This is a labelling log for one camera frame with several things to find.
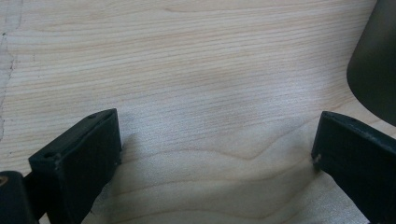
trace screw hole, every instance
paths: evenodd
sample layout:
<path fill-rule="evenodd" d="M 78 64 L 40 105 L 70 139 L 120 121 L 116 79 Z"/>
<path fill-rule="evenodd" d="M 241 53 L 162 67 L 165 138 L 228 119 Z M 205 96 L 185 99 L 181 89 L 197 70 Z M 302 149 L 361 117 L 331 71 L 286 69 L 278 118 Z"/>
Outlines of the screw hole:
<path fill-rule="evenodd" d="M 3 185 L 5 185 L 8 181 L 8 177 L 5 175 L 0 175 L 0 187 L 2 187 Z"/>
<path fill-rule="evenodd" d="M 53 156 L 55 156 L 55 154 L 53 152 L 47 152 L 46 154 L 44 154 L 44 158 L 46 158 L 46 159 L 53 157 Z"/>

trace black object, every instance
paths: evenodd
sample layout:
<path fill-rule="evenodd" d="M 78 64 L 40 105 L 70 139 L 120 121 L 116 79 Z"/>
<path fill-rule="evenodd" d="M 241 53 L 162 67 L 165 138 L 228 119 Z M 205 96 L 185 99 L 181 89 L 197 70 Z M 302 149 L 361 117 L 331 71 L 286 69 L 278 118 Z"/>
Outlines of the black object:
<path fill-rule="evenodd" d="M 396 223 L 395 139 L 325 111 L 311 155 L 372 223 Z"/>
<path fill-rule="evenodd" d="M 120 164 L 116 109 L 89 115 L 29 158 L 32 173 L 0 173 L 0 223 L 80 223 Z"/>
<path fill-rule="evenodd" d="M 396 126 L 396 1 L 378 0 L 347 69 L 358 100 Z"/>

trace light wood table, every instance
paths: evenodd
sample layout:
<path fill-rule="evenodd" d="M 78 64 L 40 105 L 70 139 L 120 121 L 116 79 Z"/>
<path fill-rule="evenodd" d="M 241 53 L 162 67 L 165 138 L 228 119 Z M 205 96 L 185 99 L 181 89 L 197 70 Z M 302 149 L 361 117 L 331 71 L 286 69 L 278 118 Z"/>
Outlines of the light wood table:
<path fill-rule="evenodd" d="M 375 0 L 0 0 L 0 170 L 116 107 L 123 165 L 85 223 L 367 223 L 310 160 Z"/>

